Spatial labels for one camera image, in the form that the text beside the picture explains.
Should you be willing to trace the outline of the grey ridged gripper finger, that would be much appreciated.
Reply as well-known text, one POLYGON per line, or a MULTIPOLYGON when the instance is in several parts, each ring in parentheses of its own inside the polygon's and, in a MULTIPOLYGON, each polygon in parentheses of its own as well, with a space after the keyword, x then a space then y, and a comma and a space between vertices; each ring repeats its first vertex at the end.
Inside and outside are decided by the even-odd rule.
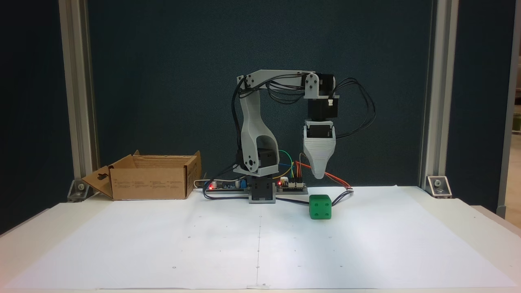
POLYGON ((334 138, 307 138, 307 125, 303 127, 303 152, 309 160, 311 172, 316 179, 324 178, 335 147, 336 134, 334 138))

